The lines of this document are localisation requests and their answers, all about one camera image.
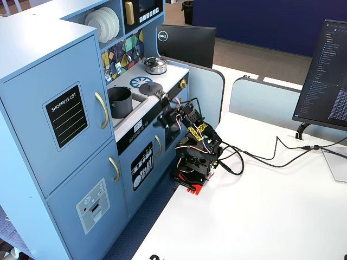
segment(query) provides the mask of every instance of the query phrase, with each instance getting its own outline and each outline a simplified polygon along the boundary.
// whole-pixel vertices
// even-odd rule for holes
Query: dell logo
[[[158,34],[158,39],[162,42],[165,42],[167,41],[167,39],[169,38],[168,36],[168,33],[166,31],[161,31],[159,34]]]

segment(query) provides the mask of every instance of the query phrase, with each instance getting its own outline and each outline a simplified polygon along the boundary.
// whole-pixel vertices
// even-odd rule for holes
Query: trash can
[[[184,11],[184,22],[193,25],[193,6],[194,1],[184,1],[182,3],[182,11]]]

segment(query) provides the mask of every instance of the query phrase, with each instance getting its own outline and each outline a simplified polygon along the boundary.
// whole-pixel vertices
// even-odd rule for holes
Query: computer monitor
[[[325,20],[293,120],[347,131],[347,23]],[[347,155],[347,148],[331,147]],[[347,181],[347,160],[323,151],[334,178]]]
[[[216,28],[160,25],[157,32],[160,55],[212,68]]]

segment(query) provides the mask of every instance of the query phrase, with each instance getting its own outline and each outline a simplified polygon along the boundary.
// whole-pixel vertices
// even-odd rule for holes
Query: sink
[[[148,97],[135,94],[135,93],[131,93],[131,98],[132,98],[132,112],[129,115],[127,115],[125,118],[112,118],[114,130],[117,130],[128,118],[130,118],[148,100]]]

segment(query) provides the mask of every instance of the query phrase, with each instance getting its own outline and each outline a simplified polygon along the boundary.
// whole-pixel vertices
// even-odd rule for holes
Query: blue partition wall
[[[196,26],[216,37],[313,56],[324,19],[347,21],[346,0],[195,0]]]

